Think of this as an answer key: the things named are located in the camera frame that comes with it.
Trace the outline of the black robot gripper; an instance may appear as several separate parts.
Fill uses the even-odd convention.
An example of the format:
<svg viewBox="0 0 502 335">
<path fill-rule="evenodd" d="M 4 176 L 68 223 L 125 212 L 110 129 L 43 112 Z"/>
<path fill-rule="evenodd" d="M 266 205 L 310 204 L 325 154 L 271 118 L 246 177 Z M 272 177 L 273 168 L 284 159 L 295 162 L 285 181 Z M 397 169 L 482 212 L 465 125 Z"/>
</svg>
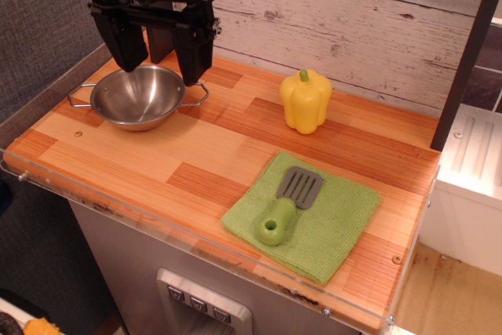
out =
<svg viewBox="0 0 502 335">
<path fill-rule="evenodd" d="M 143 26 L 170 29 L 180 72 L 192 86 L 212 67 L 214 0 L 91 0 L 95 25 L 116 64 L 134 71 L 147 57 Z"/>
</svg>

